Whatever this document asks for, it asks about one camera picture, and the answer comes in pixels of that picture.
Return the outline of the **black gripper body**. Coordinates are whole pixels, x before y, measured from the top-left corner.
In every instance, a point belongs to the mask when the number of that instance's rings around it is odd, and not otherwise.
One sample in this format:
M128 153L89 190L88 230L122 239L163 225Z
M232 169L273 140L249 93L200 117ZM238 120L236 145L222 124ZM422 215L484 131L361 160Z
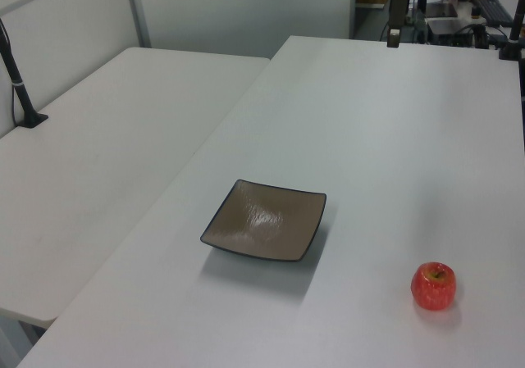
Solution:
M409 8L409 0L390 0L389 28L401 29Z

